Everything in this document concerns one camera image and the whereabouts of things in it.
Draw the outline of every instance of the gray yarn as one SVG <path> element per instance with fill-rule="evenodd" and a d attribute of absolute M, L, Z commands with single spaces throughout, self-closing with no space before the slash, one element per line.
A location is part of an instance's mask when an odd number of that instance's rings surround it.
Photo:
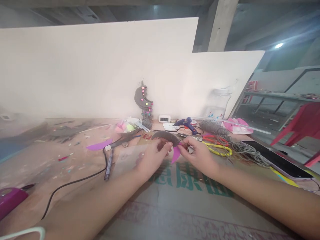
<path fill-rule="evenodd" d="M 252 161 L 261 167 L 270 166 L 269 162 L 264 157 L 262 157 L 260 152 L 258 152 L 254 147 L 243 142 L 233 142 L 232 137 L 229 136 L 230 132 L 223 126 L 212 121 L 202 121 L 199 125 L 204 131 L 224 138 L 231 145 L 233 151 L 238 153 L 243 160 Z M 219 140 L 217 140 L 217 142 L 221 143 L 222 145 L 225 144 L 224 142 Z"/>
<path fill-rule="evenodd" d="M 142 125 L 148 128 L 149 130 L 152 129 L 152 120 L 151 119 L 144 119 L 142 121 Z"/>
<path fill-rule="evenodd" d="M 228 136 L 230 133 L 227 129 L 212 121 L 202 121 L 199 125 L 204 131 L 207 131 L 214 135 Z"/>

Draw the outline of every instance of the plastic bottle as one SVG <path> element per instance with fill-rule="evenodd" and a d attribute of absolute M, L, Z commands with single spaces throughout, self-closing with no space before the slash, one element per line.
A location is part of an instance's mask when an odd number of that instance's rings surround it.
<path fill-rule="evenodd" d="M 209 96 L 205 117 L 216 119 L 215 121 L 223 119 L 230 97 L 228 89 L 214 89 Z"/>

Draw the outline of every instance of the pink plastic bag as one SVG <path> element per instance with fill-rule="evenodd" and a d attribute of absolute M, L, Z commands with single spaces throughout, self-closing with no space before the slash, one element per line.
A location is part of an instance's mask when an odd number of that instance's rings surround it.
<path fill-rule="evenodd" d="M 241 118 L 237 118 L 237 119 L 229 118 L 228 121 L 229 122 L 234 122 L 234 123 L 239 123 L 239 124 L 242 124 L 242 125 L 245 125 L 245 126 L 249 127 L 249 125 Z M 236 125 L 236 124 L 231 124 L 231 123 L 224 122 L 223 125 L 225 126 L 225 128 L 227 130 L 229 130 L 230 132 L 232 132 L 234 134 L 251 134 L 251 133 L 253 133 L 252 129 L 241 127 L 241 126 Z"/>

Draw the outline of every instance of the glue gun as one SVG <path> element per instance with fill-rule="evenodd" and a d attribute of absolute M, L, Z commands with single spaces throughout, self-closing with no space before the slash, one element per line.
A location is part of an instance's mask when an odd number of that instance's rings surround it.
<path fill-rule="evenodd" d="M 176 122 L 174 124 L 174 126 L 186 126 L 187 128 L 189 128 L 192 132 L 192 135 L 196 135 L 198 134 L 197 130 L 191 125 L 192 119 L 191 117 L 187 117 L 187 119 L 181 119 L 178 122 Z"/>

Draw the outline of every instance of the black pen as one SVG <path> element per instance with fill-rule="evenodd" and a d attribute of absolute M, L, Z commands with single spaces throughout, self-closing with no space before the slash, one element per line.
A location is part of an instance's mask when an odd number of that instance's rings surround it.
<path fill-rule="evenodd" d="M 104 175 L 104 180 L 105 181 L 109 180 L 110 171 L 111 171 L 111 165 L 112 165 L 112 158 L 113 158 L 113 148 L 111 149 L 111 153 L 110 153 L 109 161 L 108 161 L 108 166 L 107 166 L 107 169 L 106 169 L 106 173 Z"/>

